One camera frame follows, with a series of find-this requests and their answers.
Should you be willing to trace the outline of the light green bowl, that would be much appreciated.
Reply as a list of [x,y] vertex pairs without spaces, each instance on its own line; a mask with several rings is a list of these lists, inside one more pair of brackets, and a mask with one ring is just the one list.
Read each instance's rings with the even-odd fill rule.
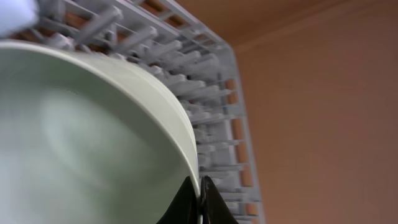
[[198,179],[188,115],[151,73],[1,42],[2,223],[155,223]]

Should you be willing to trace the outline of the small light blue bowl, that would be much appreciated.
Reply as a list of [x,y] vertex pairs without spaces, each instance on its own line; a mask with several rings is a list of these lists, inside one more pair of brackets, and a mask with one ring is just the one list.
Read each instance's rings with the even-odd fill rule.
[[35,25],[39,20],[36,0],[1,0],[1,38]]

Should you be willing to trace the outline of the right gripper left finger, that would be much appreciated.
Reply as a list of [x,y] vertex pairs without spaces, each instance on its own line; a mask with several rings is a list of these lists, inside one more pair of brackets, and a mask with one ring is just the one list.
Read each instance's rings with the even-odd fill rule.
[[186,177],[157,224],[197,224],[197,197],[192,181]]

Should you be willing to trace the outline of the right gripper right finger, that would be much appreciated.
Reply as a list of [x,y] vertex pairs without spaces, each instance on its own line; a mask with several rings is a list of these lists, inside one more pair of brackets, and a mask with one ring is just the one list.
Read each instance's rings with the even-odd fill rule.
[[203,224],[238,224],[209,176],[201,178],[200,211]]

